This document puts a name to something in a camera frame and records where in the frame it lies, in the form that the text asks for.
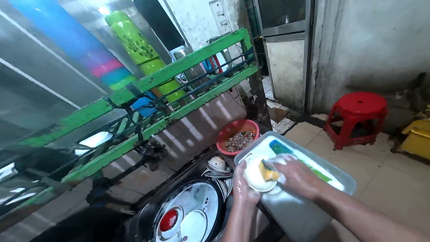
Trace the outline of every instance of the concrete wall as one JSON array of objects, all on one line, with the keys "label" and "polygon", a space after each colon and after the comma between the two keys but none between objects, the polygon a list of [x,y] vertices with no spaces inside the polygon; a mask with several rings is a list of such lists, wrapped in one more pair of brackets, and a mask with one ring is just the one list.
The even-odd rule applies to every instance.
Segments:
[{"label": "concrete wall", "polygon": [[429,11],[423,0],[325,1],[322,37],[314,43],[320,49],[313,111],[327,113],[346,93],[372,91],[388,99],[390,130],[407,123],[408,104],[394,93],[430,69]]}]

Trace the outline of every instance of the green metal dish rack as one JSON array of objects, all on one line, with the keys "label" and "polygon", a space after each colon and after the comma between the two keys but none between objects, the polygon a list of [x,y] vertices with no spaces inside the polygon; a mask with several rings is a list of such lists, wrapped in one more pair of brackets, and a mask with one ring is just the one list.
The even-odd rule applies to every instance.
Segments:
[{"label": "green metal dish rack", "polygon": [[[225,64],[227,65],[234,61],[236,61],[236,63],[240,62],[233,65],[232,68],[229,68],[227,71],[218,75],[214,75],[214,73],[210,75],[211,73],[208,73],[210,81],[201,84],[194,89],[191,88],[191,84],[196,83],[202,77],[197,77],[195,80],[182,84],[173,92],[177,90],[185,90],[187,91],[187,95],[173,103],[166,103],[164,98],[168,94],[163,97],[153,99],[148,107],[155,107],[157,111],[150,117],[144,118],[137,112],[139,109],[132,110],[130,108],[130,104],[135,102],[138,98],[143,97],[146,91],[159,86],[172,77],[182,73],[194,65],[198,65],[205,59],[232,45],[235,45],[236,43],[240,43],[242,47],[242,55]],[[44,178],[41,179],[39,183],[43,183],[46,188],[0,217],[0,231],[3,231],[7,227],[19,222],[24,217],[59,196],[67,190],[67,188],[75,186],[82,180],[97,173],[100,169],[109,165],[115,159],[134,149],[140,143],[150,139],[152,135],[156,135],[164,130],[169,124],[185,117],[188,113],[203,106],[216,96],[247,79],[257,71],[258,67],[255,62],[255,54],[248,30],[246,28],[242,28],[221,37],[210,45],[195,51],[172,64],[169,64],[152,75],[146,76],[135,83],[130,84],[126,88],[120,89],[109,97],[101,98],[73,114],[60,119],[57,123],[18,141],[15,144],[17,146],[45,147],[56,139],[69,134],[73,130],[108,112],[111,112],[114,109],[124,109],[127,111],[127,115],[124,117],[86,135],[86,137],[89,137],[100,131],[109,131],[114,134],[109,141],[96,148],[84,147],[85,149],[90,150],[84,155],[68,161],[65,165],[51,173],[44,174],[43,172],[30,171]],[[83,139],[84,137],[77,140],[74,146],[69,148],[76,149],[79,147],[78,143]],[[64,169],[64,167],[71,165],[73,166],[73,169],[69,171],[67,175],[62,177],[61,181],[54,181],[52,179],[52,177],[58,174],[62,169]]]}]

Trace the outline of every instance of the red bowl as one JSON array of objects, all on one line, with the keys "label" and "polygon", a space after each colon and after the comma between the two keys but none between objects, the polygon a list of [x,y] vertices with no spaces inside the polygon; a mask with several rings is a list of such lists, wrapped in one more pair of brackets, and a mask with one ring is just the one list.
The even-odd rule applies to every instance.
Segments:
[{"label": "red bowl", "polygon": [[216,147],[218,150],[225,155],[239,154],[241,150],[236,152],[228,152],[225,148],[225,142],[241,131],[251,131],[252,133],[255,133],[254,140],[260,136],[260,128],[254,121],[249,119],[236,120],[225,126],[224,129],[218,134],[216,142]]}]

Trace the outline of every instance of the white bowl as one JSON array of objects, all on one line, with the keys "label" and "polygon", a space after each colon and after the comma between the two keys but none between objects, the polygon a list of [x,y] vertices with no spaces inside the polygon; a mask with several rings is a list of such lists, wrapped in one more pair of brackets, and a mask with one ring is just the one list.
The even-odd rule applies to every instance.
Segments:
[{"label": "white bowl", "polygon": [[241,160],[240,162],[246,162],[246,169],[243,176],[248,182],[248,185],[258,192],[268,192],[276,186],[277,182],[264,180],[258,168],[258,164],[262,159],[264,158],[261,156],[250,155],[246,160]]},{"label": "white bowl", "polygon": [[217,173],[217,174],[221,174],[221,175],[228,175],[228,174],[230,174],[230,172],[231,172],[231,170],[230,170],[230,168],[226,168],[226,170],[220,170],[220,169],[218,169],[218,168],[216,168],[216,167],[214,167],[214,166],[212,166],[211,164],[208,164],[207,166],[206,166],[206,168],[208,168],[210,171],[212,171],[212,172],[215,172],[215,173]]},{"label": "white bowl", "polygon": [[225,168],[226,168],[225,161],[224,161],[223,159],[219,158],[218,156],[214,156],[214,157],[212,157],[212,158],[208,161],[208,163],[209,163],[210,165],[212,165],[213,167],[215,167],[215,168],[218,168],[218,169],[220,169],[220,170],[222,170],[222,171],[225,171]]}]

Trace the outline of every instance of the tiled floor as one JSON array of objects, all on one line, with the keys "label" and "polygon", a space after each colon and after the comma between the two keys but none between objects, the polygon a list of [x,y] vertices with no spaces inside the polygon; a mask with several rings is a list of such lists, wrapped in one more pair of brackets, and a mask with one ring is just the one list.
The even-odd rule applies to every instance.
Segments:
[{"label": "tiled floor", "polygon": [[263,88],[264,88],[264,93],[266,94],[266,97],[269,99],[274,99],[273,91],[272,91],[272,78],[264,77],[262,82],[263,82]]},{"label": "tiled floor", "polygon": [[[390,152],[388,135],[378,135],[372,146],[333,151],[333,142],[321,128],[300,123],[285,137],[349,173],[357,181],[354,196],[393,219],[430,235],[430,162],[423,164]],[[337,221],[317,241],[358,241]]]}]

